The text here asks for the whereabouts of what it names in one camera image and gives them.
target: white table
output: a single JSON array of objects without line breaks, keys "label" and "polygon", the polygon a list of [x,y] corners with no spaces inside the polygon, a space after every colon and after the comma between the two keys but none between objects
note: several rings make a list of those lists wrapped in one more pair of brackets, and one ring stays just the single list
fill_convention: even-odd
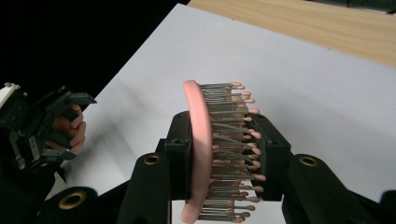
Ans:
[{"label": "white table", "polygon": [[[183,5],[85,110],[85,148],[64,164],[69,186],[102,194],[128,180],[188,110],[189,79],[244,83],[292,152],[324,160],[348,189],[376,202],[396,189],[396,68]],[[173,202],[173,223],[182,205]],[[256,206],[248,223],[285,223],[280,203]]]}]

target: hairbrush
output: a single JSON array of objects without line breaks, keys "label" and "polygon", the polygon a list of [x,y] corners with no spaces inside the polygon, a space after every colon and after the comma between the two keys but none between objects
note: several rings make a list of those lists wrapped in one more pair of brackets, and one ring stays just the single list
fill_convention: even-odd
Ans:
[{"label": "hairbrush", "polygon": [[191,197],[185,203],[181,221],[229,221],[241,223],[250,217],[260,198],[250,192],[263,192],[263,187],[246,181],[265,181],[255,172],[261,168],[262,151],[253,139],[260,132],[248,128],[249,114],[260,114],[249,91],[239,82],[198,84],[183,83],[189,105],[193,142]]}]

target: metal bristle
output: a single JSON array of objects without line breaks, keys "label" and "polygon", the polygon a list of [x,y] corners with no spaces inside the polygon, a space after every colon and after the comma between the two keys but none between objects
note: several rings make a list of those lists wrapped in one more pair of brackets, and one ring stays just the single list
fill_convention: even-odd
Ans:
[{"label": "metal bristle", "polygon": [[235,205],[239,201],[257,203],[256,196],[248,197],[249,191],[263,192],[262,187],[246,186],[249,180],[264,181],[265,176],[251,173],[261,163],[261,154],[252,139],[260,139],[261,134],[246,127],[251,120],[248,113],[259,113],[258,109],[249,110],[253,104],[250,92],[244,90],[239,82],[200,85],[211,119],[213,135],[213,162],[211,184],[206,195],[199,220],[229,221],[241,223],[254,211],[253,205]]}]

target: metal ring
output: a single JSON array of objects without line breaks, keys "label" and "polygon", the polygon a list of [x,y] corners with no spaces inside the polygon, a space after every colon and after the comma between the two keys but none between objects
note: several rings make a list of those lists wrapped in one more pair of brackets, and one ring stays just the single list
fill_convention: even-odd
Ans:
[{"label": "metal ring", "polygon": [[[71,198],[77,198],[77,200],[71,202]],[[59,207],[64,210],[72,209],[81,205],[86,199],[87,193],[83,190],[78,190],[63,197],[59,202]]]},{"label": "metal ring", "polygon": [[147,165],[155,165],[161,161],[161,157],[157,155],[152,155],[147,158],[145,158],[145,164]]},{"label": "metal ring", "polygon": [[299,161],[300,163],[307,166],[318,166],[318,162],[312,157],[308,157],[308,156],[300,157]]}]

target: wooden table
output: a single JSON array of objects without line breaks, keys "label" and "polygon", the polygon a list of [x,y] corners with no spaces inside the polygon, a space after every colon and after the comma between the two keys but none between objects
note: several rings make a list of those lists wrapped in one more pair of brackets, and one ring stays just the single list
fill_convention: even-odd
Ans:
[{"label": "wooden table", "polygon": [[191,0],[188,6],[396,67],[396,16],[303,0]]}]

